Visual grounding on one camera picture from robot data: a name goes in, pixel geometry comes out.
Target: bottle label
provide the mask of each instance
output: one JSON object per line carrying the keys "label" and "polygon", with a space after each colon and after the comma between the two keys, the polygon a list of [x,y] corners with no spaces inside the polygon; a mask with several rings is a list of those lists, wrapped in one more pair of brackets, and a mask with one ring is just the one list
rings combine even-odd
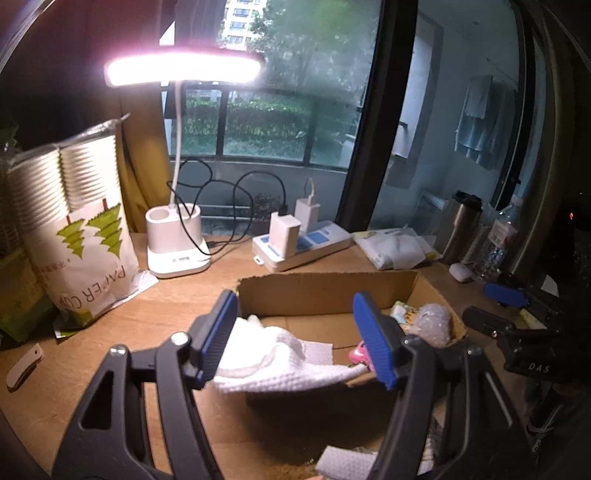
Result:
{"label": "bottle label", "polygon": [[497,248],[509,248],[516,235],[517,230],[515,227],[508,223],[501,223],[499,220],[495,220],[491,232],[488,234],[488,239]]}

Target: lamp head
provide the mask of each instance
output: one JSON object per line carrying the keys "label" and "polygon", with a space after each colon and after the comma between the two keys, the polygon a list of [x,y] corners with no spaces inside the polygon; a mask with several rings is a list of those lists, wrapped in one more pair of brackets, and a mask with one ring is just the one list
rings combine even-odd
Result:
{"label": "lamp head", "polygon": [[109,87],[166,80],[248,83],[259,75],[264,64],[263,57],[256,53],[163,46],[107,62],[105,82]]}

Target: desk lamp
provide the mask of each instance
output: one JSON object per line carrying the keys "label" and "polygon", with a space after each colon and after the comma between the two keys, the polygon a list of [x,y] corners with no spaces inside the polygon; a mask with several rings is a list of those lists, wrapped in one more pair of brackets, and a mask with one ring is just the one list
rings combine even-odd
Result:
{"label": "desk lamp", "polygon": [[181,84],[184,80],[218,83],[248,83],[264,65],[257,54],[217,47],[162,46],[153,51],[122,56],[105,64],[109,87],[140,83],[175,82],[177,148],[168,205],[146,212],[148,268],[158,278],[172,278],[205,270],[210,253],[201,233],[201,209],[178,202],[176,189],[180,169],[182,118]]}

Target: white power strip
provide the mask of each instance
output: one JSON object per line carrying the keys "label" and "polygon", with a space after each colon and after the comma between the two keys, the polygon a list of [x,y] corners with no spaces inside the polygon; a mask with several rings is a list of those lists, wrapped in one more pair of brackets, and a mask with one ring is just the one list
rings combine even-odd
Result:
{"label": "white power strip", "polygon": [[252,239],[255,262],[265,265],[272,272],[282,272],[343,250],[351,245],[351,234],[337,224],[325,220],[317,224],[316,230],[300,233],[295,255],[283,258],[269,245],[269,234]]}

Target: plastic water bottle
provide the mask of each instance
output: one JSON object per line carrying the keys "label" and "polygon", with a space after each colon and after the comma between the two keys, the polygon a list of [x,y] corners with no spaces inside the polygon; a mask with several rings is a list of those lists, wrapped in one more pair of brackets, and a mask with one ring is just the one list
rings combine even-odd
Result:
{"label": "plastic water bottle", "polygon": [[501,262],[517,236],[522,204],[523,200],[513,195],[511,203],[499,212],[487,240],[472,264],[475,280],[483,283],[496,280]]}

